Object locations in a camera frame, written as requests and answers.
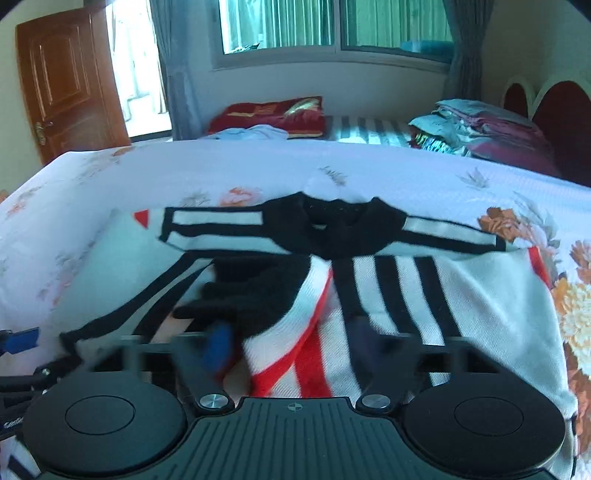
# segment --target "white wall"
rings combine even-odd
[[[445,75],[362,63],[286,63],[212,70],[205,1],[191,2],[190,64],[206,123],[237,102],[322,95],[328,115],[410,120],[440,100]]]
[[[484,50],[483,99],[498,104],[523,75],[537,92],[552,75],[591,80],[591,22],[567,0],[496,0]]]
[[[0,190],[13,192],[41,168],[22,99],[15,27],[82,5],[83,0],[24,0],[0,20]]]

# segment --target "door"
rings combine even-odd
[[[130,144],[115,86],[104,8],[17,25],[21,86],[44,164],[68,151]]]

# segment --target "striped mattress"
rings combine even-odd
[[[321,140],[408,147],[410,130],[406,123],[357,116],[327,116]]]

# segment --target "red headboard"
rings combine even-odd
[[[522,81],[508,84],[503,107],[523,115],[528,105],[529,118],[554,148],[562,177],[591,187],[591,84],[584,79],[551,79],[532,104],[524,85]]]

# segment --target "crosshair logo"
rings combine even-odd
[[[293,413],[300,411],[302,407],[299,403],[290,403],[287,408],[289,408]]]

